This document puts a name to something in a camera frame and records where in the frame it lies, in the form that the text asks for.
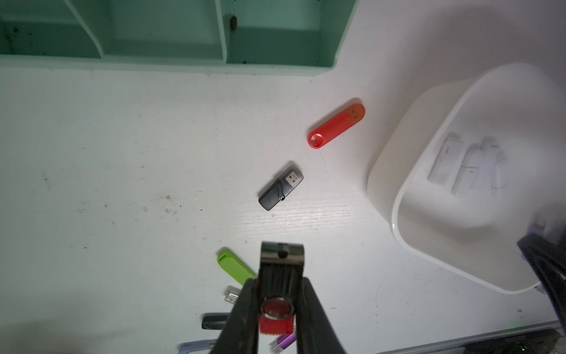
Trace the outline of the white plastic storage box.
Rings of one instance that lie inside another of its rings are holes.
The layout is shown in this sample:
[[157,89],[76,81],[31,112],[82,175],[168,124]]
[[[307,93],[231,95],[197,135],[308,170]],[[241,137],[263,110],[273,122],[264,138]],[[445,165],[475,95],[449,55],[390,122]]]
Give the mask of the white plastic storage box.
[[[431,184],[449,133],[464,148],[445,186]],[[483,160],[457,198],[451,191],[474,147]],[[565,227],[565,92],[527,63],[430,88],[377,158],[367,194],[409,252],[503,294],[537,287],[517,242],[531,228],[557,239]]]

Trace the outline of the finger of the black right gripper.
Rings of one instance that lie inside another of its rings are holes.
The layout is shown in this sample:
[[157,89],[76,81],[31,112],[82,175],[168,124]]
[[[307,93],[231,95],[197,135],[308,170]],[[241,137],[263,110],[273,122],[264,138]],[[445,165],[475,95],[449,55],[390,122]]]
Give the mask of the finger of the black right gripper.
[[545,288],[564,330],[565,250],[535,234],[522,237],[517,245]]

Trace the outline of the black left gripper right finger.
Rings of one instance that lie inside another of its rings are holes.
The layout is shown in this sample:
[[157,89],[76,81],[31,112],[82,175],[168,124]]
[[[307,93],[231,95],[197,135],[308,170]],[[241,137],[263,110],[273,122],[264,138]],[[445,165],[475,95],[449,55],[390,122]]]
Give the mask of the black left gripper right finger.
[[306,277],[296,300],[296,336],[298,354],[346,354]]

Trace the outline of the clear white usb flash drive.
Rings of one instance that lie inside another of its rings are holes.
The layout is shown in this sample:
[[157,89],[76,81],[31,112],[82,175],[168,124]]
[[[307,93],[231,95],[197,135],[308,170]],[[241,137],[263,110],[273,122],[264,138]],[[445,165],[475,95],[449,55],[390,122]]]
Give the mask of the clear white usb flash drive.
[[451,191],[453,196],[461,198],[472,189],[482,160],[483,151],[480,148],[474,147],[467,151]]

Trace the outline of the green usb flash drive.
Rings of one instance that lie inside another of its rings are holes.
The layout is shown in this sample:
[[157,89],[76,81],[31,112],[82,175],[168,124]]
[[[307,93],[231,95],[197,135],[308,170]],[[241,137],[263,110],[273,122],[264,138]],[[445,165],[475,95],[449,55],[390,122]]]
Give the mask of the green usb flash drive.
[[256,279],[256,273],[230,249],[218,253],[217,263],[236,283],[244,286],[250,279]]

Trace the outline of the purple usb flash drive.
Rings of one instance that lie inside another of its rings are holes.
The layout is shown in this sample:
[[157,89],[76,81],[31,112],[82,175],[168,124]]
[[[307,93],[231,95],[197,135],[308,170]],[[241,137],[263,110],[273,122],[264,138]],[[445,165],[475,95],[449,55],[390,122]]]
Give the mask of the purple usb flash drive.
[[271,354],[280,354],[296,341],[296,334],[282,335],[272,341],[269,346]]

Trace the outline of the red usb flash drive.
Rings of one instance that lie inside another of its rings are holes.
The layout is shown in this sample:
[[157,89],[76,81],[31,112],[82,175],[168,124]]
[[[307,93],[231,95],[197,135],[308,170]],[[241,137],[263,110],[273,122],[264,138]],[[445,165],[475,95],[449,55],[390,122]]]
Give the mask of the red usb flash drive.
[[308,136],[307,142],[311,148],[320,149],[344,132],[358,124],[366,115],[362,103],[354,103],[339,114],[314,129]]

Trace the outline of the black red swivel usb drive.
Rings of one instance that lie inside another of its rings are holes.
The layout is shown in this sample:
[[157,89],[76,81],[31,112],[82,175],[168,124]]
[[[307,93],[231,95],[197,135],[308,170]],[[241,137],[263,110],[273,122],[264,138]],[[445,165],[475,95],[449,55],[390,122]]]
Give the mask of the black red swivel usb drive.
[[259,267],[259,332],[293,333],[305,265],[305,249],[296,243],[263,242]]

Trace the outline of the black usb flash drive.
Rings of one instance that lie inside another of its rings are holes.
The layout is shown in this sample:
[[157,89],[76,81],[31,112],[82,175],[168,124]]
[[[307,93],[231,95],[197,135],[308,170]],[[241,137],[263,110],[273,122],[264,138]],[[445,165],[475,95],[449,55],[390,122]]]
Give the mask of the black usb flash drive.
[[229,313],[207,313],[202,316],[203,330],[222,330],[226,326]]

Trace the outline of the silver white swivel usb drive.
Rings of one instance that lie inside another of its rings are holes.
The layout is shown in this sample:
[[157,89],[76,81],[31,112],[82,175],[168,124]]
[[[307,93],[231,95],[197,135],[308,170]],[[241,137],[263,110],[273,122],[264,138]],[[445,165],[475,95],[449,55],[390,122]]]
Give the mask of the silver white swivel usb drive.
[[199,340],[180,344],[178,354],[189,354],[200,351],[210,351],[217,343],[216,339]]

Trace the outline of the white slim usb flash drive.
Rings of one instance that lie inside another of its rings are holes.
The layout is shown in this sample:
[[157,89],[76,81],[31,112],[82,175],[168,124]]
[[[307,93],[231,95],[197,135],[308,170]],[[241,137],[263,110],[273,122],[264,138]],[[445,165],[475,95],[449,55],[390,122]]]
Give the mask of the white slim usb flash drive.
[[431,184],[445,186],[464,148],[461,135],[449,133],[433,164],[427,180]]

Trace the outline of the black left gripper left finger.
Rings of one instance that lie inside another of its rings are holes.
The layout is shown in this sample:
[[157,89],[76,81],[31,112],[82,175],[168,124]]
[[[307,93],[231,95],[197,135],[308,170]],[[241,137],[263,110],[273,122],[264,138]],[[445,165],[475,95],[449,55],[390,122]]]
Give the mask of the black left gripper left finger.
[[258,341],[258,280],[250,279],[243,286],[211,354],[256,354]]

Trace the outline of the green desk file organizer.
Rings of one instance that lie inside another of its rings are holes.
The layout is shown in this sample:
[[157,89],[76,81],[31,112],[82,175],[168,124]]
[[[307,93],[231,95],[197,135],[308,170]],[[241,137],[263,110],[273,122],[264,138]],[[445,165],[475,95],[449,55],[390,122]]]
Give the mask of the green desk file organizer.
[[315,76],[332,70],[356,1],[3,1],[1,63]]

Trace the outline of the dark grey usb flash drive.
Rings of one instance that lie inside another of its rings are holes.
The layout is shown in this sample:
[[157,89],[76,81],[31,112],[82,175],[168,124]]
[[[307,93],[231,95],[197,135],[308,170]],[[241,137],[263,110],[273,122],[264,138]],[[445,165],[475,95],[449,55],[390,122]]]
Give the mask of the dark grey usb flash drive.
[[304,176],[300,169],[295,165],[290,165],[259,196],[259,204],[266,211],[271,211],[279,202],[284,201],[303,180]]

